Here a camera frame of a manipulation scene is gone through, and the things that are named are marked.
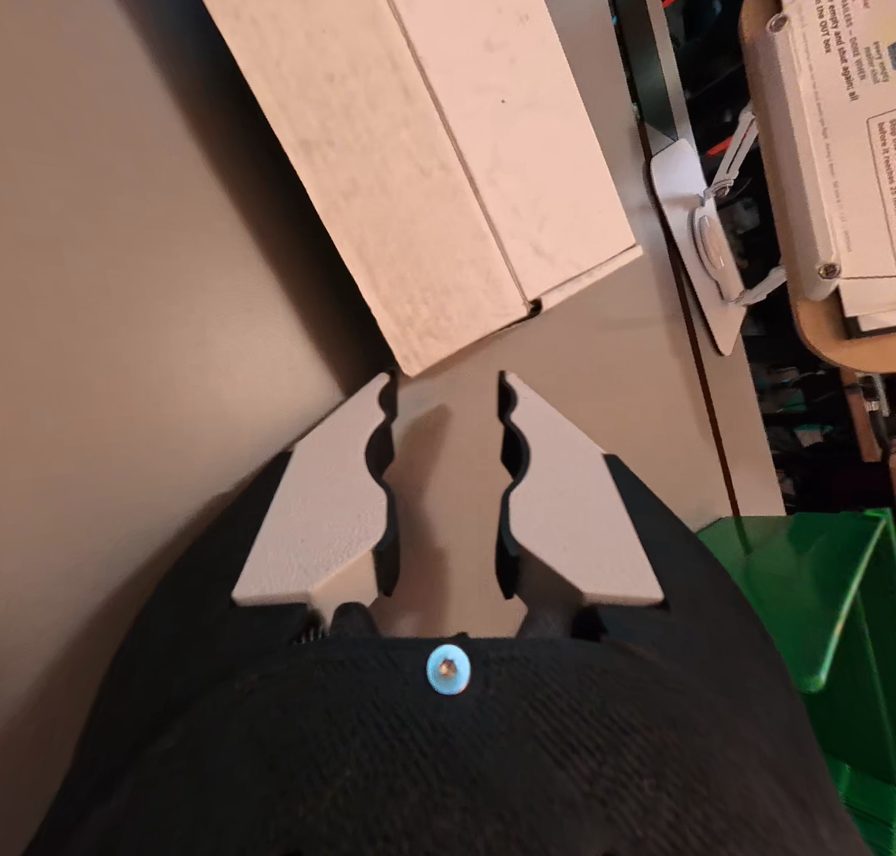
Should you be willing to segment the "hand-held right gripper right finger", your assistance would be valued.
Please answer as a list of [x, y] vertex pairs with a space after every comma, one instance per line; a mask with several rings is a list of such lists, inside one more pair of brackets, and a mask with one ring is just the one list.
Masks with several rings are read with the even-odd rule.
[[498, 377], [496, 575], [528, 608], [656, 607], [664, 593], [608, 454], [521, 378]]

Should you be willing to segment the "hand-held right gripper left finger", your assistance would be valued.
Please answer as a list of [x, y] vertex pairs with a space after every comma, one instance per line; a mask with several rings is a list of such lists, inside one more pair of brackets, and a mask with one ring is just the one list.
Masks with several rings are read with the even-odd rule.
[[231, 593], [241, 607], [301, 603], [332, 615], [368, 607], [399, 581], [394, 459], [398, 380], [383, 372], [291, 450]]

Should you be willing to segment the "green plastic bin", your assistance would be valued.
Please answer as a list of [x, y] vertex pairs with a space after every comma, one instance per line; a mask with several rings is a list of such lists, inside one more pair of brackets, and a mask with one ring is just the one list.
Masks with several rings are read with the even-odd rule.
[[867, 846], [893, 855], [892, 513], [730, 517], [698, 536], [770, 633]]

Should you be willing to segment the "white cardboard mailer box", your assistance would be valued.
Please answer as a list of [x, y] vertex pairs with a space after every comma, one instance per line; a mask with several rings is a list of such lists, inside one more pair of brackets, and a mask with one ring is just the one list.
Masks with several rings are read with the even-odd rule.
[[545, 0], [202, 0], [399, 368], [643, 253]]

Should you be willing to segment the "wooden table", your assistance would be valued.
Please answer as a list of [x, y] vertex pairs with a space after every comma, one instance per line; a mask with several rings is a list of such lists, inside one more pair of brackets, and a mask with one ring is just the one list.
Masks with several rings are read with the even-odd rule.
[[870, 381], [871, 377], [851, 369], [840, 369], [839, 376], [862, 461], [885, 462], [889, 456], [889, 438], [883, 423], [881, 400], [876, 394], [871, 395], [874, 388], [871, 383], [869, 388], [865, 386], [865, 381]]

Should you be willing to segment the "instruction sheet on stand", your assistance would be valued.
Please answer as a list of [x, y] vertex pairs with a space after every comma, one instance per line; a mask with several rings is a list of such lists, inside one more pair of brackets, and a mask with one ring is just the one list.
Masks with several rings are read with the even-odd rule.
[[[820, 179], [781, 0], [744, 0], [738, 40], [749, 100], [708, 182], [694, 146], [681, 137], [651, 159], [651, 177], [666, 222], [717, 350], [731, 354], [746, 308], [780, 285], [805, 344], [820, 358], [865, 373], [894, 372], [894, 333], [850, 338], [836, 291]], [[747, 287], [721, 223], [720, 204], [759, 144], [780, 259], [762, 282]]]

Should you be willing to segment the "printed instruction sheet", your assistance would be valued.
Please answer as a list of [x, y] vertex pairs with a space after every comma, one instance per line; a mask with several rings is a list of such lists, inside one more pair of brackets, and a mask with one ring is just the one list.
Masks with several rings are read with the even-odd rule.
[[781, 0], [850, 338], [894, 333], [895, 0]]

